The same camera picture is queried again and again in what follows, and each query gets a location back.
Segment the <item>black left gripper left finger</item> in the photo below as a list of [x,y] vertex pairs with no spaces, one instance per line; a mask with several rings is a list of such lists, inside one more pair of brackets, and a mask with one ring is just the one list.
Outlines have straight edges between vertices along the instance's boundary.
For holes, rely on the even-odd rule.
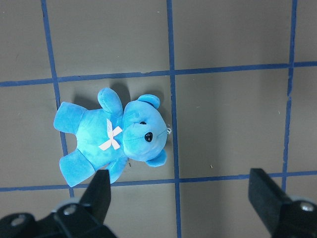
[[0,220],[2,238],[114,238],[104,225],[111,201],[108,170],[94,175],[79,201],[66,202],[41,220],[13,213]]

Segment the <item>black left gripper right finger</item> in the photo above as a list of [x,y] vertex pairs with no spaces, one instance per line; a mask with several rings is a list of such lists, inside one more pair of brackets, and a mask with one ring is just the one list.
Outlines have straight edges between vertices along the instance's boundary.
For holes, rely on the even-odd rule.
[[248,199],[272,238],[317,236],[317,204],[287,195],[263,169],[250,169]]

